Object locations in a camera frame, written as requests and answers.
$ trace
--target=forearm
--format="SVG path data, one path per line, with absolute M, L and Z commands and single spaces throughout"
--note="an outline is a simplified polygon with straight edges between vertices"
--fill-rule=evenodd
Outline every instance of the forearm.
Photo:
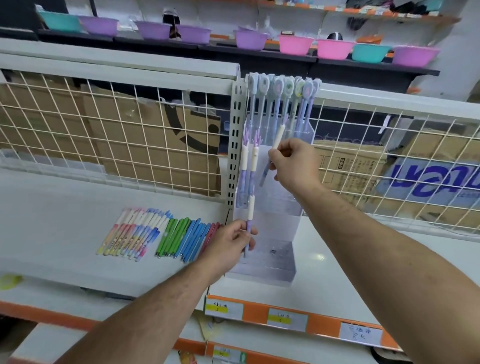
M 98 324 L 56 364 L 163 363 L 210 279 L 190 264 Z
M 364 302 L 415 363 L 480 359 L 474 282 L 320 183 L 296 197 Z

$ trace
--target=teal plastic basin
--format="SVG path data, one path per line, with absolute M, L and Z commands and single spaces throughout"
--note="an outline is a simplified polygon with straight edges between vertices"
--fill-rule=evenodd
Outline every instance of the teal plastic basin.
M 62 32 L 81 32 L 82 25 L 75 15 L 62 12 L 38 12 L 50 30 Z
M 390 46 L 357 43 L 353 46 L 352 59 L 358 62 L 380 63 L 390 49 Z

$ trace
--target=wire mesh grid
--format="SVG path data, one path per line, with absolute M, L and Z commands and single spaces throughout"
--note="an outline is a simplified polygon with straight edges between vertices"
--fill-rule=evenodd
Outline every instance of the wire mesh grid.
M 480 238 L 480 121 L 318 99 L 321 181 L 404 230 Z
M 3 73 L 3 167 L 224 199 L 228 97 L 197 92 L 194 103 L 185 90 Z

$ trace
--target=price label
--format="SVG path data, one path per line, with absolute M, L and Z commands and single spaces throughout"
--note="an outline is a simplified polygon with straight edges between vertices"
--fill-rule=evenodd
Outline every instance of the price label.
M 246 352 L 217 345 L 213 348 L 213 357 L 230 363 L 244 364 L 247 362 Z
M 340 333 L 338 337 L 346 341 L 380 346 L 383 333 L 383 330 L 380 330 L 379 328 L 369 328 L 366 326 L 342 322 L 340 324 Z
M 243 304 L 208 298 L 205 303 L 205 313 L 210 316 L 241 321 L 243 318 Z
M 305 332 L 307 329 L 307 322 L 308 315 L 276 310 L 274 308 L 268 310 L 267 325 L 270 326 Z

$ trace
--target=plastic bowl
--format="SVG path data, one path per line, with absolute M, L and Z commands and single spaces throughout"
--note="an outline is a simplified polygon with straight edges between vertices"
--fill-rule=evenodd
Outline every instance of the plastic bowl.
M 344 60 L 352 51 L 355 42 L 335 39 L 318 39 L 317 57 L 327 60 Z
M 177 25 L 182 42 L 191 44 L 208 44 L 211 29 L 194 25 Z
M 398 46 L 395 48 L 392 63 L 409 67 L 425 67 L 440 50 L 430 47 Z
M 294 56 L 305 56 L 310 50 L 314 41 L 307 36 L 285 36 L 280 35 L 280 53 L 291 54 Z
M 252 30 L 236 30 L 237 47 L 241 49 L 262 50 L 268 39 L 267 33 Z
M 62 32 L 82 32 L 82 26 L 75 15 L 62 12 L 38 12 L 50 30 Z
M 352 59 L 358 62 L 380 63 L 390 49 L 390 46 L 357 43 L 353 46 Z
M 136 21 L 135 25 L 137 25 L 138 31 L 143 39 L 170 39 L 171 24 Z
M 89 34 L 100 36 L 116 36 L 118 33 L 118 20 L 99 18 L 96 16 L 79 16 L 78 19 Z

